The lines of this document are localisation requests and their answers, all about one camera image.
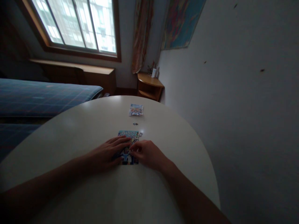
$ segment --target window sill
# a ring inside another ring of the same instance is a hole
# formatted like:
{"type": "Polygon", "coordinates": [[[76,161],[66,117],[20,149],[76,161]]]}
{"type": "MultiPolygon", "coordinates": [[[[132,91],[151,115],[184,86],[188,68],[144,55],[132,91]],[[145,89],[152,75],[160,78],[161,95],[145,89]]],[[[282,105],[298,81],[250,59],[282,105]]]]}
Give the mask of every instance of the window sill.
{"type": "Polygon", "coordinates": [[[121,62],[121,55],[116,56],[110,56],[110,55],[104,55],[104,54],[95,54],[95,53],[88,53],[78,50],[69,50],[59,47],[53,47],[53,46],[47,46],[45,44],[42,44],[42,48],[46,52],[51,53],[57,53],[57,54],[66,54],[66,55],[72,55],[72,56],[78,56],[78,57],[84,57],[84,58],[94,58],[99,60],[106,60],[106,61],[114,61],[114,62],[121,62]]]}

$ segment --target hand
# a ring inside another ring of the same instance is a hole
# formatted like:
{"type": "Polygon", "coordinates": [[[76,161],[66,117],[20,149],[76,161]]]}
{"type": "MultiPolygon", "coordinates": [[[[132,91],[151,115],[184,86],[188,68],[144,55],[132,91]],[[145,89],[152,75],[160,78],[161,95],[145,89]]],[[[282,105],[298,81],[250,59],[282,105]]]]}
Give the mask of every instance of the hand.
{"type": "Polygon", "coordinates": [[[126,136],[118,136],[109,139],[104,144],[82,156],[86,174],[90,175],[105,172],[117,166],[122,158],[120,157],[111,161],[112,156],[124,147],[129,146],[131,142],[128,141],[130,140],[131,138],[126,138],[126,136]]]}
{"type": "Polygon", "coordinates": [[[131,150],[130,154],[136,157],[142,164],[160,172],[172,164],[152,141],[143,140],[136,142],[129,150],[131,150]]]}

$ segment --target table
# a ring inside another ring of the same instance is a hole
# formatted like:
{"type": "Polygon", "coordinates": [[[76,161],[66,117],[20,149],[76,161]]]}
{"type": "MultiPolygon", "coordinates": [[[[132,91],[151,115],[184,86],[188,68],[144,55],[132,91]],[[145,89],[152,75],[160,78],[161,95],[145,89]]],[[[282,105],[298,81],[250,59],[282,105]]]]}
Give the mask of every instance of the table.
{"type": "Polygon", "coordinates": [[[162,89],[164,86],[157,78],[138,73],[138,96],[159,101],[162,89]]]}
{"type": "MultiPolygon", "coordinates": [[[[2,191],[85,154],[119,130],[142,132],[140,140],[152,140],[220,208],[213,166],[198,135],[170,108],[136,96],[92,100],[42,125],[0,164],[2,191]],[[131,103],[143,104],[144,115],[128,116],[131,103]]],[[[163,177],[139,164],[71,186],[32,222],[181,223],[182,217],[163,177]]]]}

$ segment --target person's left hand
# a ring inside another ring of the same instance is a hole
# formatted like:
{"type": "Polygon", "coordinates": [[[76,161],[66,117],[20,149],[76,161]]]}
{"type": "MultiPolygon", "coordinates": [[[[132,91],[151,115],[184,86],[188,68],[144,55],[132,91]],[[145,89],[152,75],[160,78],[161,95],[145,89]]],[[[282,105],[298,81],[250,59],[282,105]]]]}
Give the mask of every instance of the person's left hand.
{"type": "Polygon", "coordinates": [[[81,159],[84,162],[86,174],[90,175],[102,173],[117,166],[122,158],[120,157],[114,161],[111,161],[112,156],[114,156],[115,153],[119,152],[124,147],[131,145],[131,142],[128,142],[129,140],[131,140],[131,138],[126,138],[126,136],[118,136],[109,139],[104,144],[90,151],[86,155],[83,155],[81,159]]]}

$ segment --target cartoon card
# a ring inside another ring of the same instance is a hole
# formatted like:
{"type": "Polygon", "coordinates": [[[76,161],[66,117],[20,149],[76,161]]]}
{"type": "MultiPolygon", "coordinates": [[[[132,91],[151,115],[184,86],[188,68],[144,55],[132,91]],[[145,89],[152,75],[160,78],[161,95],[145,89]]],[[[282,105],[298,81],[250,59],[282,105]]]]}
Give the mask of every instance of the cartoon card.
{"type": "Polygon", "coordinates": [[[142,116],[143,115],[143,105],[138,104],[131,104],[130,110],[129,110],[129,116],[142,116]]]}
{"type": "MultiPolygon", "coordinates": [[[[139,141],[140,133],[138,131],[119,131],[118,132],[118,136],[123,136],[123,135],[125,135],[126,137],[130,137],[131,145],[133,145],[135,142],[139,141]]],[[[138,164],[139,163],[138,159],[134,158],[134,156],[131,156],[129,154],[130,146],[123,148],[119,153],[115,154],[112,159],[114,160],[118,157],[122,157],[123,160],[120,162],[120,165],[138,164]]]]}

